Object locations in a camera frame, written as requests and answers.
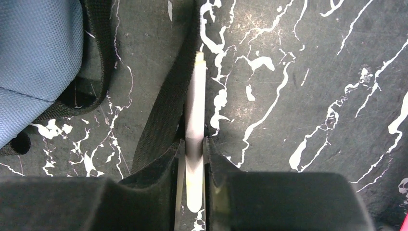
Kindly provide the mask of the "white pen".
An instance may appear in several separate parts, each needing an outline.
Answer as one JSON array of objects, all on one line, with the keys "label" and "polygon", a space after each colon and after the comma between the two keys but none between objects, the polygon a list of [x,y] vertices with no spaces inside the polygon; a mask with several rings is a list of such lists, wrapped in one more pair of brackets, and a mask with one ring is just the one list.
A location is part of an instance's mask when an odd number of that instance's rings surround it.
[{"label": "white pen", "polygon": [[193,213],[202,208],[203,200],[205,85],[206,62],[198,51],[185,102],[186,200]]}]

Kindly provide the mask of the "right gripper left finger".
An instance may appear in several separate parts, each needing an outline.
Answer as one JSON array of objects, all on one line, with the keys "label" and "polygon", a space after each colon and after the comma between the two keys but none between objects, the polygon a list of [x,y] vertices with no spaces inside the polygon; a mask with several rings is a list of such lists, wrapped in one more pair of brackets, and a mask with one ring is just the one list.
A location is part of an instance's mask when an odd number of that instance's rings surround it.
[{"label": "right gripper left finger", "polygon": [[116,182],[88,177],[3,177],[3,231],[172,231],[180,142]]}]

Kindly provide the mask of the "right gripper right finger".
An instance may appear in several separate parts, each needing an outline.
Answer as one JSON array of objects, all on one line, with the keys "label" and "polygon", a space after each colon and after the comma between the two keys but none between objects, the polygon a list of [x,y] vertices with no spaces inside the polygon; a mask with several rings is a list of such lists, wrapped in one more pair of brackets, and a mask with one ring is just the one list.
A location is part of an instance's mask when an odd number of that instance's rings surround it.
[{"label": "right gripper right finger", "polygon": [[347,179],[329,172],[247,172],[204,140],[208,231],[372,231]]}]

